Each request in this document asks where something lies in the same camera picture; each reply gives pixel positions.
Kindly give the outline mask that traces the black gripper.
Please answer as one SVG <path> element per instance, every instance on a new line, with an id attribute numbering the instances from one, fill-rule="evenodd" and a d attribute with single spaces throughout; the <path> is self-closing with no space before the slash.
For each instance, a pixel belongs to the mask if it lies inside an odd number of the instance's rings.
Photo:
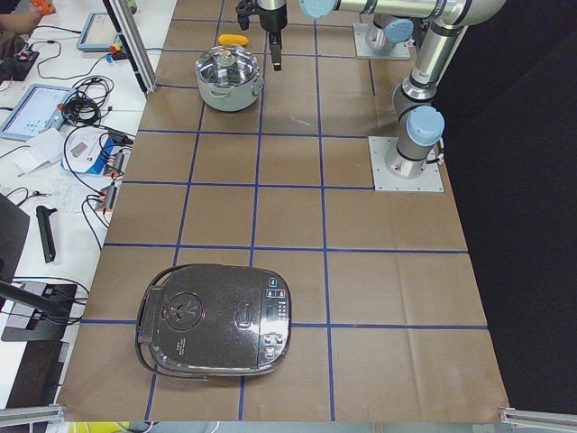
<path id="1" fill-rule="evenodd" d="M 258 3 L 254 0 L 241 0 L 235 7 L 237 22 L 242 30 L 248 30 L 251 16 L 257 13 Z"/>
<path id="2" fill-rule="evenodd" d="M 286 0 L 258 0 L 256 12 L 261 28 L 269 32 L 270 57 L 274 71 L 282 70 L 281 31 L 288 23 Z"/>

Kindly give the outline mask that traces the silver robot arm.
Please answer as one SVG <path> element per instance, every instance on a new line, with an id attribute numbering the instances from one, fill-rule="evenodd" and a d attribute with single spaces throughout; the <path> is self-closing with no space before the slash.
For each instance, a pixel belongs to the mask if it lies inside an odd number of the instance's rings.
<path id="1" fill-rule="evenodd" d="M 504 4 L 503 1 L 301 1 L 299 7 L 313 20 L 345 11 L 429 21 L 415 66 L 393 92 L 398 140 L 384 158 L 391 174 L 411 180 L 423 173 L 427 155 L 442 138 L 444 118 L 431 107 L 431 101 L 463 31 L 488 21 Z"/>
<path id="2" fill-rule="evenodd" d="M 299 1 L 301 12 L 318 20 L 336 11 L 341 1 Z M 250 17 L 259 17 L 261 28 L 268 34 L 270 53 L 280 55 L 281 32 L 288 23 L 286 1 L 240 1 L 235 7 L 242 30 L 250 26 Z M 409 59 L 407 43 L 414 32 L 414 22 L 393 15 L 374 14 L 371 24 L 353 26 L 356 55 L 365 59 Z"/>

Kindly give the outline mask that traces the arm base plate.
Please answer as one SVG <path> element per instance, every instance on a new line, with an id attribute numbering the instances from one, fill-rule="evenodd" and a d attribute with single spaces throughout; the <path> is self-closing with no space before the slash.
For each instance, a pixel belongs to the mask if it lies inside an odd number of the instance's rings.
<path id="1" fill-rule="evenodd" d="M 443 193 L 444 185 L 436 162 L 410 161 L 398 153 L 397 137 L 369 136 L 371 171 L 378 192 Z"/>
<path id="2" fill-rule="evenodd" d="M 407 41 L 388 41 L 384 30 L 372 23 L 356 23 L 353 37 L 358 59 L 409 61 L 411 58 Z"/>

